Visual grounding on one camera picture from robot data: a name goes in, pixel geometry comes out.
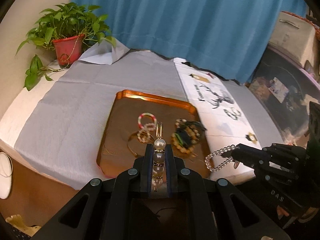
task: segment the blue curtain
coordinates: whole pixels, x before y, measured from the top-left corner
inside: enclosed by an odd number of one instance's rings
[[[248,80],[281,10],[305,16],[303,0],[73,0],[102,6],[129,48],[181,57],[225,79]]]

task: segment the pink beaded bracelet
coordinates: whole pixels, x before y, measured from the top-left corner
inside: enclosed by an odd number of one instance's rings
[[[151,117],[153,123],[148,123],[146,125],[142,125],[141,124],[141,119],[143,117],[145,117],[145,116]],[[157,124],[157,119],[153,114],[143,113],[143,114],[140,114],[139,117],[138,117],[138,126],[139,126],[140,129],[147,128],[149,131],[154,131],[156,129],[156,124]]]

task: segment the screw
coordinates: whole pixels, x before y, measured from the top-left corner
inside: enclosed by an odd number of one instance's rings
[[[181,172],[182,175],[189,175],[190,174],[190,170],[186,169],[186,168],[181,169],[180,172]]]
[[[92,179],[90,181],[91,186],[97,186],[100,184],[100,179]]]
[[[219,179],[218,180],[218,184],[220,185],[220,186],[226,186],[226,185],[228,185],[228,181],[226,180],[226,179]]]
[[[129,175],[136,175],[138,173],[137,169],[129,169],[128,170]]]

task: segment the pothos plant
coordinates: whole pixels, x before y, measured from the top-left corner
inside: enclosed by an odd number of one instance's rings
[[[27,33],[27,38],[23,41],[16,54],[26,43],[33,43],[37,48],[54,50],[53,40],[59,40],[74,37],[83,34],[83,50],[88,49],[96,42],[103,40],[110,42],[114,47],[116,40],[110,36],[111,31],[108,25],[104,23],[108,15],[96,16],[93,11],[100,8],[98,5],[77,5],[76,3],[67,3],[56,5],[58,10],[51,8],[45,9],[40,13],[45,13],[35,22],[37,26]],[[42,76],[46,80],[52,81],[48,74],[64,70],[52,69],[43,66],[40,58],[35,55],[30,63],[30,68],[26,71],[25,87],[30,91]]]

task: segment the white cable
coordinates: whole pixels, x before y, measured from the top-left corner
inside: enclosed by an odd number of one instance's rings
[[[11,160],[10,156],[9,156],[9,155],[7,155],[7,154],[6,154],[6,153],[4,153],[4,152],[0,152],[0,154],[4,154],[4,155],[7,157],[8,161],[10,162],[10,167],[11,167],[10,175],[5,176],[5,175],[2,175],[2,174],[0,173],[0,175],[1,175],[2,177],[4,177],[4,178],[8,178],[8,177],[10,177],[10,176],[12,175],[12,171],[13,171],[12,160]]]

